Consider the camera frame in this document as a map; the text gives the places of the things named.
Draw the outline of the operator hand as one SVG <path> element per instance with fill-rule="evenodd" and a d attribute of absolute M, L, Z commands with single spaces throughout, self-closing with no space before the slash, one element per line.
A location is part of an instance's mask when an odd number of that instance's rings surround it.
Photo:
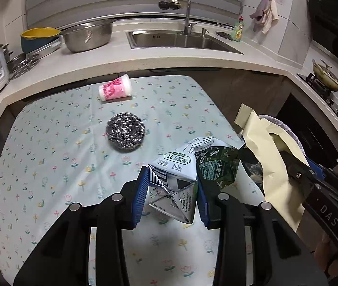
<path fill-rule="evenodd" d="M 322 234 L 322 240 L 316 245 L 313 256 L 320 269 L 330 278 L 338 276 L 338 251 L 325 232 Z"/>

